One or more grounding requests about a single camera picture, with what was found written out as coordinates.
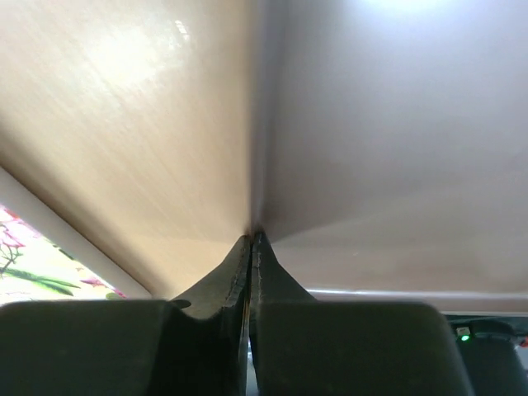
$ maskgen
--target green leaf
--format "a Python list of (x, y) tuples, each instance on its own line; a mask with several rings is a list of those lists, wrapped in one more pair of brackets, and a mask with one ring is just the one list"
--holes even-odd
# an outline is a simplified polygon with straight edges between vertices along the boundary
[(33, 282), (36, 286), (41, 287), (42, 289), (54, 291), (55, 293), (59, 293), (61, 295), (73, 295), (72, 291), (64, 286), (59, 286), (55, 283), (48, 283), (44, 281), (37, 281)]
[(106, 299), (123, 299), (123, 297), (121, 297), (120, 295), (118, 295), (117, 293), (114, 293), (114, 292), (106, 294), (105, 297), (106, 297)]
[(15, 270), (14, 268), (6, 268), (3, 272), (5, 275), (14, 276), (26, 281), (37, 281), (40, 277), (28, 271)]
[(62, 286), (75, 287), (77, 289), (81, 288), (81, 286), (74, 285), (73, 283), (67, 282), (66, 280), (60, 280), (60, 279), (57, 279), (57, 278), (52, 278), (50, 276), (39, 276), (39, 280), (40, 281), (44, 281), (44, 282), (57, 283), (57, 284), (62, 285)]
[(60, 293), (62, 295), (73, 295), (72, 291), (68, 289), (68, 287), (78, 288), (78, 286), (70, 284), (66, 281), (49, 278), (47, 276), (38, 276), (28, 271), (16, 270), (13, 268), (6, 268), (4, 275), (9, 275), (24, 281), (32, 282), (36, 286), (53, 291), (55, 293)]

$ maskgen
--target white surface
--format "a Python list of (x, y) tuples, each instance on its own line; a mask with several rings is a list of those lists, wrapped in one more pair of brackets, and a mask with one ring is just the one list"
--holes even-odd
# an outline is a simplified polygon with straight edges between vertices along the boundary
[(526, 311), (528, 2), (397, 6), (289, 2), (273, 247), (309, 288)]

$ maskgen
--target wooden surface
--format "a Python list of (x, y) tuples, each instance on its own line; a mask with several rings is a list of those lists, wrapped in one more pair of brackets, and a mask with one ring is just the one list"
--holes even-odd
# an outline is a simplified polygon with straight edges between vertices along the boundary
[(0, 5), (0, 163), (154, 295), (249, 223), (243, 0)]

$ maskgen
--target wood grain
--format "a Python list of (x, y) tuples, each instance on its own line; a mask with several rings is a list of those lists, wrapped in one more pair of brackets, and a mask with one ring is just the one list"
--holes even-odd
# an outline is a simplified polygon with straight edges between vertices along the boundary
[(0, 5), (0, 163), (154, 295), (249, 224), (248, 3)]

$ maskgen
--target floral picture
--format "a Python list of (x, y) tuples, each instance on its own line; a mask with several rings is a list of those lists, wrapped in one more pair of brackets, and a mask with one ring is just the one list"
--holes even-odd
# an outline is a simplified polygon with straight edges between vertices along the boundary
[(0, 205), (0, 305), (40, 299), (125, 296)]

